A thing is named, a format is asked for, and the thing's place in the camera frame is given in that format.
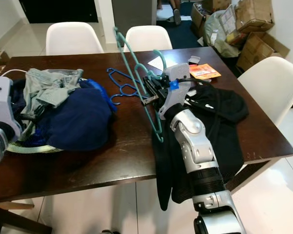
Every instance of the person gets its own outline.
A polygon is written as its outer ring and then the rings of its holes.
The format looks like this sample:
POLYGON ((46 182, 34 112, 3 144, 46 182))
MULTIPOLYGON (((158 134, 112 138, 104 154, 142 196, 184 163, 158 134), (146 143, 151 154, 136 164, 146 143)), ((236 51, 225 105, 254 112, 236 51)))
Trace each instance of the person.
MULTIPOLYGON (((178 26, 181 23, 180 0, 169 0, 169 3, 172 7, 173 16, 167 19, 167 21, 175 21, 175 24, 178 26)), ((157 9, 162 9, 162 0, 157 0, 157 9)))

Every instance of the white chair backrest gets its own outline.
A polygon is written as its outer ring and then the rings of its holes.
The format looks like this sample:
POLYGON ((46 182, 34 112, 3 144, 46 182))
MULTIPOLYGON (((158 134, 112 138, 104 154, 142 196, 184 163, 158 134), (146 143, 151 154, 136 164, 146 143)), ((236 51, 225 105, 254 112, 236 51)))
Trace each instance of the white chair backrest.
POLYGON ((104 53, 93 28, 83 22, 52 24, 47 31, 46 55, 104 53))
POLYGON ((238 80, 278 126, 293 105, 293 64, 280 57, 269 57, 238 80))
MULTIPOLYGON (((171 42, 165 28, 155 25, 132 27, 126 34, 132 51, 171 50, 171 42)), ((129 52, 124 45, 124 52, 129 52)))

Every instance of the orange packet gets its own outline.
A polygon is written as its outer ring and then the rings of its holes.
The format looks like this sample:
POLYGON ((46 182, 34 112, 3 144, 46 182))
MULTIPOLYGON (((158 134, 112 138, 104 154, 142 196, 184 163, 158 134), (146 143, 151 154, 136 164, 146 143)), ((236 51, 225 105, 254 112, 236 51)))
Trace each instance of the orange packet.
POLYGON ((207 63, 203 65, 190 65, 190 74, 196 79, 210 79, 221 76, 215 69, 207 63))

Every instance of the white cable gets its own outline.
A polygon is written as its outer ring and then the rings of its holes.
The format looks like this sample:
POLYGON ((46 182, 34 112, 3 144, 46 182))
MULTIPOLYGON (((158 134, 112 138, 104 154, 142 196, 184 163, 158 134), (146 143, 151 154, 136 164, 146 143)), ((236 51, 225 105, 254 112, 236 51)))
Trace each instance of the white cable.
POLYGON ((24 70, 20 70, 20 69, 11 69, 11 70, 6 71, 5 73, 3 73, 1 76, 3 77, 4 75, 8 74, 9 72, 14 72, 14 71, 25 72, 25 73, 27 73, 27 71, 24 71, 24 70))

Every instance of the teal plastic hanger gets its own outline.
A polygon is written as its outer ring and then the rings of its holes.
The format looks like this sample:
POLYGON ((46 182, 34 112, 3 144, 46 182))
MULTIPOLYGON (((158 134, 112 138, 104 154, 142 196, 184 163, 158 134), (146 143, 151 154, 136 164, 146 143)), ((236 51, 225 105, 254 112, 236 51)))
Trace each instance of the teal plastic hanger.
MULTIPOLYGON (((129 75, 130 75, 130 77, 131 77, 131 79, 132 79, 132 82, 134 83, 134 85, 135 85, 135 87, 136 87, 136 89, 137 89, 137 92, 138 92, 139 98, 140 98, 140 100, 142 101, 142 100, 143 100, 143 97, 142 97, 141 92, 140 92, 140 90, 139 90, 139 87, 138 87, 138 85, 137 85, 136 79, 135 79, 135 77, 134 77, 134 75, 133 75, 133 72, 132 72, 132 70, 131 70, 131 68, 130 68, 130 66, 129 66, 129 64, 128 64, 128 61, 127 61, 127 59, 126 59, 126 57, 125 57, 125 54, 124 54, 124 52, 123 52, 123 50, 122 50, 121 42, 124 42, 124 43, 126 44, 126 46, 128 47, 128 49, 129 49, 129 51, 130 51, 130 53, 131 53, 131 55, 132 55, 132 57, 133 57, 133 59, 134 59, 134 61, 135 61, 135 63, 136 63, 136 65, 135 65, 135 67, 134 67, 134 72, 135 72, 135 74, 136 74, 136 77, 137 77, 138 81, 140 82, 140 85, 141 85, 141 87, 142 87, 142 90, 143 90, 143 92, 144 92, 144 95, 147 95, 148 93, 147 93, 147 91, 146 91, 146 89, 145 89, 145 87, 144 87, 144 85, 143 85, 143 82, 142 82, 142 80, 141 80, 141 78, 140 78, 140 75, 139 75, 139 72, 138 72, 138 68, 141 68, 141 69, 146 73, 146 76, 147 76, 147 78, 148 78, 149 80, 151 80, 151 78, 161 79, 165 74, 164 74, 164 72, 162 72, 161 75, 157 76, 157 75, 155 75, 155 73, 154 73, 153 71, 148 70, 143 64, 139 63, 138 60, 137 60, 137 57, 136 57, 135 54, 134 54, 134 52, 131 50, 130 45, 129 45, 128 42, 126 41, 126 39, 125 39, 125 37, 123 36, 123 34, 122 34, 121 32, 118 31, 118 28, 117 28, 117 27, 114 27, 114 32, 115 32, 115 38, 116 38, 116 42, 117 42, 118 50, 120 51, 120 53, 121 53, 121 55, 122 55, 122 57, 123 57, 124 63, 125 63, 126 68, 127 68, 128 72, 129 72, 129 75)), ((163 63, 163 71, 164 71, 164 70, 166 69, 166 61, 165 61, 165 58, 164 58, 163 54, 162 54, 160 51, 158 51, 158 50, 153 50, 153 52, 161 58, 162 63, 163 63)), ((146 111, 147 117, 148 117, 148 119, 149 119, 149 121, 150 121, 150 123, 151 123, 151 125, 152 125, 152 128, 153 128, 153 130, 154 130, 154 132, 155 132, 155 134, 156 134, 158 140, 159 140, 160 142, 163 142, 164 139, 163 139, 162 136, 160 136, 160 134, 162 133, 162 125, 161 125, 161 121, 160 121, 160 118, 159 118, 158 112, 155 111, 156 122, 157 122, 157 128, 156 128, 156 127, 155 127, 155 124, 154 124, 153 121, 152 121, 151 115, 150 115, 150 113, 149 113, 147 107, 144 107, 144 109, 145 109, 145 111, 146 111)))

